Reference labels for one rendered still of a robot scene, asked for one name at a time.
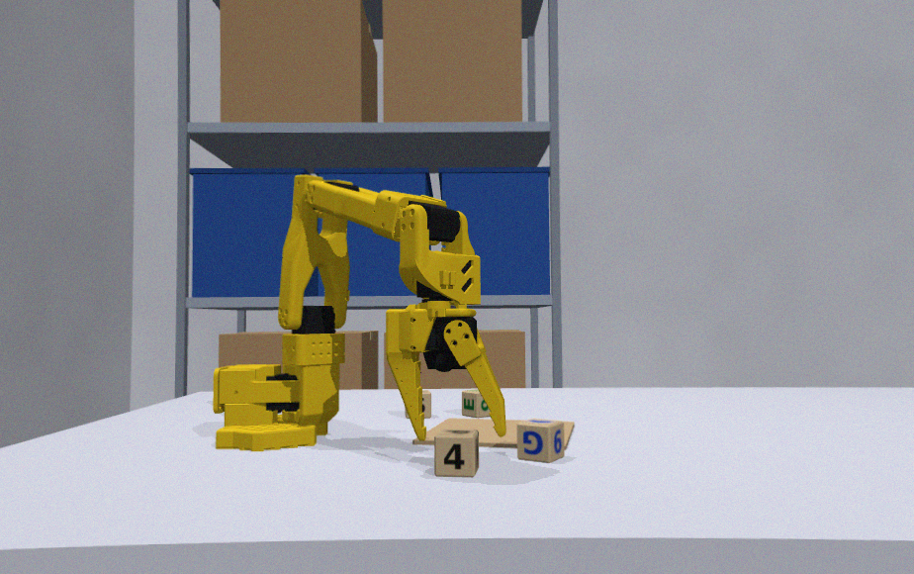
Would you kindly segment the tan flat mat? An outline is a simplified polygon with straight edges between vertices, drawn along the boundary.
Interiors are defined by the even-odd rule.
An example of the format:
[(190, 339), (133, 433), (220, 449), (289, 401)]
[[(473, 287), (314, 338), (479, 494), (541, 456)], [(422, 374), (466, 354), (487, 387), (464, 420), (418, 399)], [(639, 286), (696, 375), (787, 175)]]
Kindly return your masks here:
[[(426, 432), (425, 441), (415, 438), (412, 444), (434, 445), (434, 437), (442, 429), (463, 429), (479, 431), (479, 447), (517, 448), (516, 424), (522, 420), (505, 420), (506, 434), (499, 437), (494, 429), (493, 420), (487, 419), (447, 419)], [(567, 449), (575, 423), (564, 423), (565, 450)]]

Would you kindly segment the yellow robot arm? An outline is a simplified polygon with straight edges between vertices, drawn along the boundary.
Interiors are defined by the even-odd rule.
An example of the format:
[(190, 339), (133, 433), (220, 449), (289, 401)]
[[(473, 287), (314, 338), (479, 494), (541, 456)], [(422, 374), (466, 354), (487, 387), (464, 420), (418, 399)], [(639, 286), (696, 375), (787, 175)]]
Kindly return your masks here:
[[(422, 303), (451, 301), (457, 309), (481, 304), (480, 256), (471, 246), (467, 219), (446, 207), (446, 201), (425, 195), (377, 193), (351, 182), (295, 176), (278, 311), (281, 328), (292, 330), (283, 335), (285, 374), (279, 364), (220, 370), (225, 427), (216, 432), (216, 449), (314, 446), (317, 435), (327, 435), (339, 411), (339, 363), (345, 361), (345, 334), (334, 329), (345, 324), (350, 293), (347, 221), (400, 243), (401, 278)], [(442, 252), (429, 250), (440, 241), (446, 245)], [(324, 306), (303, 306), (316, 267)]]

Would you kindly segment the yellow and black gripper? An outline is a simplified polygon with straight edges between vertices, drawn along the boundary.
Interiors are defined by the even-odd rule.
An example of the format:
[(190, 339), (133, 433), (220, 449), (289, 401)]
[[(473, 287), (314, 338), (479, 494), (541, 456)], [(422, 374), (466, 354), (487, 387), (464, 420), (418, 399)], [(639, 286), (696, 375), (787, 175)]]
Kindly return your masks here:
[(428, 301), (386, 312), (387, 361), (418, 440), (426, 439), (419, 352), (427, 369), (467, 369), (490, 409), (495, 431), (499, 437), (506, 434), (504, 397), (475, 316), (473, 309), (451, 309), (451, 301)]

